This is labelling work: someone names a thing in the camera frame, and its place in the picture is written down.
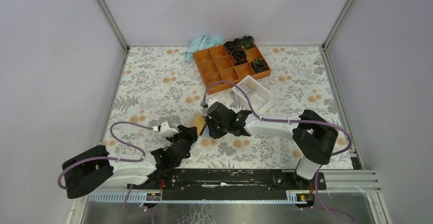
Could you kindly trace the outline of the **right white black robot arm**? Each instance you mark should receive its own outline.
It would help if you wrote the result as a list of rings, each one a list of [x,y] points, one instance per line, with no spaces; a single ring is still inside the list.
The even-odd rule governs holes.
[[[320,166],[330,162],[338,137],[337,130],[312,110],[304,110],[298,120],[289,120],[261,117],[252,110],[235,112],[218,101],[208,101],[204,108],[207,109],[208,132],[213,139],[227,134],[292,139],[303,154],[293,175],[293,183],[299,189],[310,186]]]

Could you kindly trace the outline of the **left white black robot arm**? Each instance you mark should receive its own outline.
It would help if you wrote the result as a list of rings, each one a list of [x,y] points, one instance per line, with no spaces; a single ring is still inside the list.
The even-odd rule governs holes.
[[[158,133],[171,144],[149,153],[140,147],[121,140],[114,134],[115,122],[109,131],[119,143],[137,150],[139,156],[111,156],[105,145],[97,145],[62,164],[57,178],[58,186],[69,199],[88,195],[100,187],[140,186],[154,188],[162,176],[179,167],[190,157],[192,145],[198,140],[197,127],[178,125],[175,128],[164,122],[158,126],[137,127]]]

